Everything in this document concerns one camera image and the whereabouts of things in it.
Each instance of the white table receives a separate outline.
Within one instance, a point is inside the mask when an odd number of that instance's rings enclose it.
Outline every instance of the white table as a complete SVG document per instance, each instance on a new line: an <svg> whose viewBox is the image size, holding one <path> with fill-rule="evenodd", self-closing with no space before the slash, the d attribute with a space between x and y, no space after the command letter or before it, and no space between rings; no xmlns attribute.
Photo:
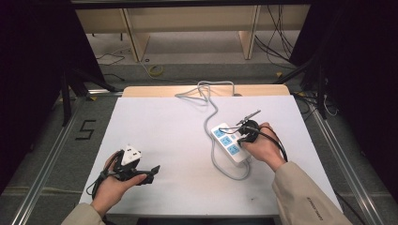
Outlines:
<svg viewBox="0 0 398 225"><path fill-rule="evenodd" d="M268 121L295 161L340 208L299 109L291 96L212 97L219 112L208 129L222 122L234 125L262 110L253 120ZM205 119L214 111L201 102L177 97L122 97L106 130L86 187L98 177L105 160L130 143L143 154L137 169L161 165L151 185L133 187L109 213L140 217L273 217L278 209L271 183L273 171L253 159L243 181L221 174L211 163L211 141ZM228 172L242 174L217 146L216 159ZM90 203L91 196L82 195Z"/></svg>

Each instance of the metal frame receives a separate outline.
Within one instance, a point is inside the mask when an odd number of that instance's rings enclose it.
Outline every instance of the metal frame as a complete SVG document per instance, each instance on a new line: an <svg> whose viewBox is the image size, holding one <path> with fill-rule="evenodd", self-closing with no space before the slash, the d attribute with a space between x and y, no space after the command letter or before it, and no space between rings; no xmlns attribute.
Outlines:
<svg viewBox="0 0 398 225"><path fill-rule="evenodd" d="M12 220L12 224L26 224L27 220L32 213L36 202L38 201L38 197L40 196L40 192L42 191L44 185L47 182L48 177L50 176L51 171L55 165L56 160L58 159L59 154L64 147L64 144L67 140L67 137L71 131L71 128L74 125L75 119L80 108L84 105L85 97L78 97L74 103L73 112L69 122L62 127L56 141L47 156L43 166L36 177L36 180L33 182L31 188L27 192L26 196L23 199L23 203L20 205L15 218Z"/></svg>
<svg viewBox="0 0 398 225"><path fill-rule="evenodd" d="M314 118L316 123L319 125L319 128L321 129L326 141L328 142L330 150L339 164L340 170L342 171L347 184L350 186L355 198L357 199L357 202L362 209L366 220L369 224L384 224L382 217L375 207L372 197L369 195L354 168L351 166L351 163L345 155L342 146L337 141L333 130L331 130L328 121L324 120L319 112L314 112Z"/></svg>

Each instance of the jacket sleeve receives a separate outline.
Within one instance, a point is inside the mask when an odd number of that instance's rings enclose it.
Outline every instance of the jacket sleeve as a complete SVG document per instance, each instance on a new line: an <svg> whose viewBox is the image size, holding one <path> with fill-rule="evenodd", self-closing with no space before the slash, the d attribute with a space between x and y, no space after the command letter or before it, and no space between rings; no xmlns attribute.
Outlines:
<svg viewBox="0 0 398 225"><path fill-rule="evenodd" d="M351 224L296 163L287 162L272 184L283 224Z"/></svg>
<svg viewBox="0 0 398 225"><path fill-rule="evenodd" d="M78 204L62 225L105 225L97 211L87 203Z"/></svg>

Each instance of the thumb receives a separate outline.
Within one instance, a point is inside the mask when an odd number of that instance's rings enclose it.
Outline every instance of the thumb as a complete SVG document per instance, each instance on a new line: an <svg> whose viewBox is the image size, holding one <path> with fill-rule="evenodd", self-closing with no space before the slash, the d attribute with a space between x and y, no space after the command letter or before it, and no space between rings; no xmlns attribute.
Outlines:
<svg viewBox="0 0 398 225"><path fill-rule="evenodd" d="M146 179L146 174L139 174L132 177L130 180L123 182L123 184L125 185L126 188L131 188L133 186L140 184L145 179Z"/></svg>

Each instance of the white power strip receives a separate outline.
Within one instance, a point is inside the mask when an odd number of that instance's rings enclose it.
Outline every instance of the white power strip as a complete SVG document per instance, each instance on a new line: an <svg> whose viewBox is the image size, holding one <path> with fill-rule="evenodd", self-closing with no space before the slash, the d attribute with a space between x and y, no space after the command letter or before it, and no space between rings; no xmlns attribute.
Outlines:
<svg viewBox="0 0 398 225"><path fill-rule="evenodd" d="M234 130L230 128L227 124L222 123L211 130L211 135L217 140L220 147L224 150L225 154L231 159L231 161L236 165L240 166L243 161L248 159L251 155L245 149L241 148L237 143L237 135L229 134Z"/></svg>

